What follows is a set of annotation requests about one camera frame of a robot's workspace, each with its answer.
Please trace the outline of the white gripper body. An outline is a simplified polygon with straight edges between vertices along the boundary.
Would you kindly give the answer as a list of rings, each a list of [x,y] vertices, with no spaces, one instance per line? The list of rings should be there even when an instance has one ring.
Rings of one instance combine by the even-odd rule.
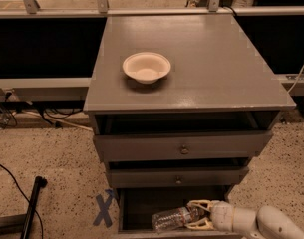
[[[218,231],[253,233],[257,230],[256,212],[235,207],[224,201],[215,201],[210,207],[210,219]]]

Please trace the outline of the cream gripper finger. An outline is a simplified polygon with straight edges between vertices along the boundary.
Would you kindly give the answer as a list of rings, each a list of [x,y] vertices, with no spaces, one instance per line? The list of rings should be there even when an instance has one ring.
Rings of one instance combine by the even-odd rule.
[[[188,207],[197,207],[210,212],[215,204],[219,203],[219,200],[191,200],[187,203]]]
[[[204,217],[198,221],[195,222],[191,222],[185,225],[186,228],[190,229],[190,230],[213,230],[214,226],[213,223],[207,218]]]

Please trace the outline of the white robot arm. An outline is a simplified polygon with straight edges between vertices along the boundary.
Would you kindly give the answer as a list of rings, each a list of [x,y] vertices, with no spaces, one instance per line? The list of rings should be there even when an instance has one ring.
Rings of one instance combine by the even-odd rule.
[[[215,229],[237,233],[246,239],[304,239],[304,231],[273,206],[262,206],[254,211],[218,200],[191,200],[187,206],[209,214],[208,217],[187,223],[186,227],[191,230]]]

